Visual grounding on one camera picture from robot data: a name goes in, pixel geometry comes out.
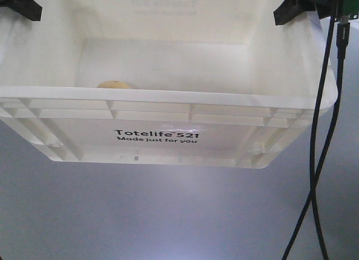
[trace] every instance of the bin bottom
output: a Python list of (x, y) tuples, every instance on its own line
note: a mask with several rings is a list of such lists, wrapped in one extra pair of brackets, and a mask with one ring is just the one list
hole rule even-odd
[(75, 86), (251, 94), (248, 69), (246, 45), (90, 39)]

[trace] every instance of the storage bin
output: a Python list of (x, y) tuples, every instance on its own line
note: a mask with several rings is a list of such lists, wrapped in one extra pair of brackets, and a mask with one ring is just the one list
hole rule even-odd
[[(311, 124), (324, 37), (281, 0), (0, 8), (0, 117), (55, 161), (263, 168)], [(133, 89), (103, 89), (104, 81)], [(331, 69), (321, 113), (334, 104)]]

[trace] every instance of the gray background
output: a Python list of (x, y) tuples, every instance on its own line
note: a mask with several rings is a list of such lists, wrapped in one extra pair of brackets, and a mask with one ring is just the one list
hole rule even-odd
[[(342, 109), (317, 189), (330, 259), (359, 259), (358, 61), (352, 29)], [(320, 142), (330, 115), (320, 119)], [(1, 122), (0, 255), (281, 259), (309, 191), (309, 135), (259, 170), (73, 164), (48, 160)], [(289, 259), (321, 259), (311, 213)]]

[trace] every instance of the cable connector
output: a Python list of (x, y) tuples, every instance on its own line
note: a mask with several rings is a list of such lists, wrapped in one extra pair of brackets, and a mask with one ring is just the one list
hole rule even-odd
[(337, 30), (338, 59), (344, 60), (349, 44), (350, 23), (348, 16), (342, 16)]

